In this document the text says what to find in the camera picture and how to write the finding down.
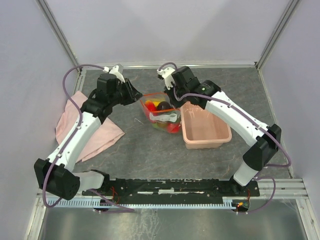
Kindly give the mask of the dark purple plum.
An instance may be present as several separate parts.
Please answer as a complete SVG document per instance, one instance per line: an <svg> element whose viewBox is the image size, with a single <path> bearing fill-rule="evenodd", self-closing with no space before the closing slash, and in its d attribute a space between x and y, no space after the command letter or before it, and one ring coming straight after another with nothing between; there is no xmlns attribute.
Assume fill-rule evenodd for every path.
<svg viewBox="0 0 320 240"><path fill-rule="evenodd" d="M170 105L170 103L168 103L167 101L161 101L157 107L156 110L157 111L165 111L165 110L170 110L172 108L172 106Z"/></svg>

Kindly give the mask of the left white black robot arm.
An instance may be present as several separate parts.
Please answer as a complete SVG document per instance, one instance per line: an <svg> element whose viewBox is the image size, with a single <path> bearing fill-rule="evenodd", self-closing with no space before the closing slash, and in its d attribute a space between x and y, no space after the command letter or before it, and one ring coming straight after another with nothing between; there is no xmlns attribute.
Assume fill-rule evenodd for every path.
<svg viewBox="0 0 320 240"><path fill-rule="evenodd" d="M103 73L96 89L79 108L79 117L62 143L47 159L37 159L34 171L42 192L71 200L78 192L94 189L106 195L111 189L108 174L98 170L74 173L75 164L86 144L112 113L116 105L130 105L143 95L121 73Z"/></svg>

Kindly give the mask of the green apple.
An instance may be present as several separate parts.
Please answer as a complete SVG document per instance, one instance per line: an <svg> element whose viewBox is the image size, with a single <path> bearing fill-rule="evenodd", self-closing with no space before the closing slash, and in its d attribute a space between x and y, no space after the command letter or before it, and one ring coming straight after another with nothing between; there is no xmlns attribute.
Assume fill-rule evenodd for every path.
<svg viewBox="0 0 320 240"><path fill-rule="evenodd" d="M160 122L154 122L154 123L152 123L152 126L153 126L154 128L157 128L157 129L161 129L161 128L162 128L162 125L161 125Z"/></svg>

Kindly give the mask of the small red fruit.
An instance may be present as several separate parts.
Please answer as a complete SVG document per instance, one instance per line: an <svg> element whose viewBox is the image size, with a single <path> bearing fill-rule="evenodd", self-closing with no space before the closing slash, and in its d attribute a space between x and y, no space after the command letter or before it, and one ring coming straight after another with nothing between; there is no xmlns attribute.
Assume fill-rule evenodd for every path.
<svg viewBox="0 0 320 240"><path fill-rule="evenodd" d="M157 108L155 104L151 100L147 100L144 102L145 106L145 114L149 116L150 114L156 116L157 115Z"/></svg>

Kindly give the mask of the pink plastic bin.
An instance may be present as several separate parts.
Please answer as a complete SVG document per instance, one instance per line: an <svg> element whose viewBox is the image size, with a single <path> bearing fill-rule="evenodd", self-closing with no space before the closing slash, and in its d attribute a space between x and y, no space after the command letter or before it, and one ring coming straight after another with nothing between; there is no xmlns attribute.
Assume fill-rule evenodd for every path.
<svg viewBox="0 0 320 240"><path fill-rule="evenodd" d="M209 111L187 102L180 112L183 140L188 150L216 149L231 141L230 126Z"/></svg>

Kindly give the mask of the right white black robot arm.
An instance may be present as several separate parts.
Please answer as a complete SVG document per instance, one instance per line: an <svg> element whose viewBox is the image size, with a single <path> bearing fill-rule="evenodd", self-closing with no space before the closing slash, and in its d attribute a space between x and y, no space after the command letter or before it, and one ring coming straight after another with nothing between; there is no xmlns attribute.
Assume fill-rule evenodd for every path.
<svg viewBox="0 0 320 240"><path fill-rule="evenodd" d="M242 195L249 182L278 152L281 128L276 124L269 126L251 116L213 81L200 82L188 66L159 68L157 74L164 80L164 92L174 107L181 108L189 102L210 112L228 124L249 146L229 183L231 193Z"/></svg>

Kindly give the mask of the yellow lemon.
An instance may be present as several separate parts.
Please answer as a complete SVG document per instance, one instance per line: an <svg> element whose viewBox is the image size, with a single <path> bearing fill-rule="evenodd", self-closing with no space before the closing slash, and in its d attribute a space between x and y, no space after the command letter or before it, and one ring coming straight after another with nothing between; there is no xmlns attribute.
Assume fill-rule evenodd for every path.
<svg viewBox="0 0 320 240"><path fill-rule="evenodd" d="M153 105L157 107L162 101L152 101Z"/></svg>

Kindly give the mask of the red apple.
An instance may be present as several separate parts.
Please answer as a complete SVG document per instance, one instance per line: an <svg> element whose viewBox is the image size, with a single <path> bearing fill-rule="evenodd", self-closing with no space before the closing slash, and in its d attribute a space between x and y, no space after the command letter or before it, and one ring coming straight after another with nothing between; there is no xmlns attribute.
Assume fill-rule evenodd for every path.
<svg viewBox="0 0 320 240"><path fill-rule="evenodd" d="M168 133L175 134L178 133L181 129L180 123L169 123L166 127Z"/></svg>

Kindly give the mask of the clear zip top bag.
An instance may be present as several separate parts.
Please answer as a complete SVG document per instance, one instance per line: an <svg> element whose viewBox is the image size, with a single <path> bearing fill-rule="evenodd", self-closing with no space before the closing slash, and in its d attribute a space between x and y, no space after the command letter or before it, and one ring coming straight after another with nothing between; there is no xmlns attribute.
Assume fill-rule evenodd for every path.
<svg viewBox="0 0 320 240"><path fill-rule="evenodd" d="M163 92L144 94L143 97L139 100L140 106L142 108L142 111L143 111L145 117L151 123L151 125L154 122L160 122L161 123L161 128L155 128L155 129L167 132L167 125L169 123L180 123L180 130L181 130L181 111L178 108L174 107L170 103L171 109L163 110L163 111L157 111L156 110L157 115L152 115L150 113L149 116L146 116L145 101L147 101L147 100L157 101L157 102L166 101L166 102L170 103L170 99L167 96L167 94L165 94Z"/></svg>

